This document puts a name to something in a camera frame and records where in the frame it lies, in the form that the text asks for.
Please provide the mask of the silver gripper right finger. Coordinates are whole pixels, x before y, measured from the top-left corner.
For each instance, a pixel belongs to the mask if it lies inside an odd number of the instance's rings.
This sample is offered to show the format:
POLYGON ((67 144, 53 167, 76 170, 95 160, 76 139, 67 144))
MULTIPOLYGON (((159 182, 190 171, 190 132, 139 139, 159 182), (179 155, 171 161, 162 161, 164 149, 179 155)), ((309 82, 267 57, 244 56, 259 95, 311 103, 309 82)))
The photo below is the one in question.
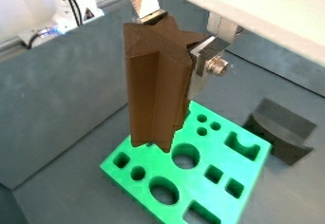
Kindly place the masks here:
POLYGON ((222 56, 240 32, 240 27, 220 15, 211 13, 207 31, 211 35, 188 49, 188 55, 192 60, 187 87, 187 98, 190 100, 202 91, 208 77, 211 75, 220 77, 226 73, 228 63, 222 56))

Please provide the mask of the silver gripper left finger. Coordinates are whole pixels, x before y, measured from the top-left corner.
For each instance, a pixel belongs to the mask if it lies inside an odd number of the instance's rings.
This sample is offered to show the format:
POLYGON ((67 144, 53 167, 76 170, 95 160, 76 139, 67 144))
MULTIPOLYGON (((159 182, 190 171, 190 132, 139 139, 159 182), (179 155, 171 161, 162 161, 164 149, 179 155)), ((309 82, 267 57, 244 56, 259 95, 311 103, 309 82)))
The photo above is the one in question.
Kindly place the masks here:
POLYGON ((137 24, 156 24, 167 12, 160 8, 159 0, 129 0, 132 20, 137 24))

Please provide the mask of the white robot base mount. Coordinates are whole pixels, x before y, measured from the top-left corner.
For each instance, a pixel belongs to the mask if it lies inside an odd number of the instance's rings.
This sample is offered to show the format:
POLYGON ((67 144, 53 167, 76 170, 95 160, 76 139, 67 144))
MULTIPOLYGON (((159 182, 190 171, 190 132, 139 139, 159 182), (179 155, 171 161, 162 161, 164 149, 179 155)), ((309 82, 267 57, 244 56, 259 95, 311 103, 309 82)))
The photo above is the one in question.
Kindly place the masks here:
POLYGON ((51 19, 43 25, 18 33, 21 44, 30 49, 103 15, 95 0, 55 0, 51 19))

